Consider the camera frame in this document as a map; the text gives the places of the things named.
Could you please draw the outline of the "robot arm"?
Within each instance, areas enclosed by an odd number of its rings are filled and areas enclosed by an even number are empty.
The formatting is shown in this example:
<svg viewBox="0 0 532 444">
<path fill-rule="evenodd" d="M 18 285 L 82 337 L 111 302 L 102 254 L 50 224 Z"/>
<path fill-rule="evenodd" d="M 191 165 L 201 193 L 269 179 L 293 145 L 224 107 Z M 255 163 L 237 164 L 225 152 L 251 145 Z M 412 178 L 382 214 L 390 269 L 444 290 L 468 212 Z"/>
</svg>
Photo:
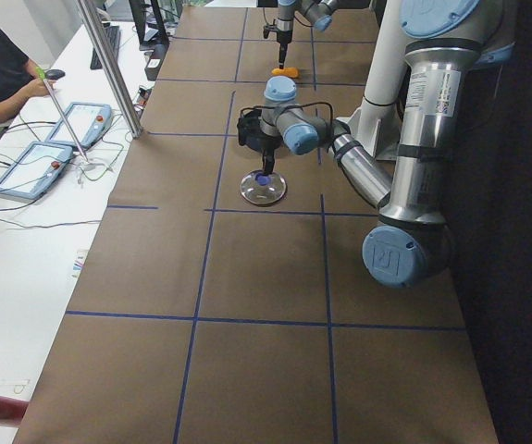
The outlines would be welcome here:
<svg viewBox="0 0 532 444">
<path fill-rule="evenodd" d="M 295 82 L 271 78 L 264 103 L 243 109 L 237 124 L 240 144 L 263 162 L 242 180 L 243 197 L 254 201 L 276 179 L 280 146 L 297 155 L 323 147 L 379 212 L 362 247 L 370 275 L 404 288 L 441 272 L 453 242 L 439 197 L 464 80 L 511 56 L 517 8 L 515 1 L 389 1 L 362 103 L 349 117 L 307 116 Z"/>
<path fill-rule="evenodd" d="M 323 32 L 332 22 L 332 15 L 339 8 L 337 0 L 280 0 L 277 17 L 270 26 L 279 45 L 278 67 L 285 68 L 288 46 L 292 41 L 295 14 L 299 13 L 316 31 Z"/>
</svg>

